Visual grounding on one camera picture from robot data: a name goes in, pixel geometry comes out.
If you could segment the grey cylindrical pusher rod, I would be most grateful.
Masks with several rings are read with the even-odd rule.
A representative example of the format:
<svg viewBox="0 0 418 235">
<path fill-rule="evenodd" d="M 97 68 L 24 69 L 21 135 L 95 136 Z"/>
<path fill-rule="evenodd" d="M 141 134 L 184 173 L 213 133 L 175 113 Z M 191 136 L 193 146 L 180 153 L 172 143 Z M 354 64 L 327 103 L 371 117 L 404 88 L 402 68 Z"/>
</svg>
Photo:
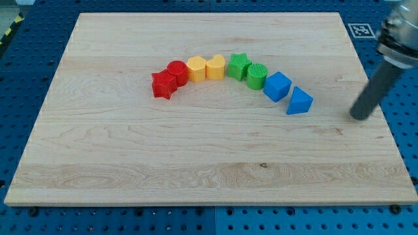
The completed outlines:
<svg viewBox="0 0 418 235">
<path fill-rule="evenodd" d="M 351 117 L 359 121 L 366 120 L 403 72 L 403 69 L 392 63 L 382 61 L 353 103 L 349 112 Z"/>
</svg>

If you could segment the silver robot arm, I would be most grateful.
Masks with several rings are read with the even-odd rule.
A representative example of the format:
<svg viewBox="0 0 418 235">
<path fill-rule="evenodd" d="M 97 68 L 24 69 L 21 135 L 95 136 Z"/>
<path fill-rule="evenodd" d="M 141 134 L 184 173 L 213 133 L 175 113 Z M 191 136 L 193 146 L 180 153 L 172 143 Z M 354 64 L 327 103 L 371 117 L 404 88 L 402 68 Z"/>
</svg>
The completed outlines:
<svg viewBox="0 0 418 235">
<path fill-rule="evenodd" d="M 381 23 L 377 52 L 383 61 L 350 108 L 356 120 L 366 120 L 404 71 L 417 67 L 417 1 L 391 1 L 391 13 Z"/>
</svg>

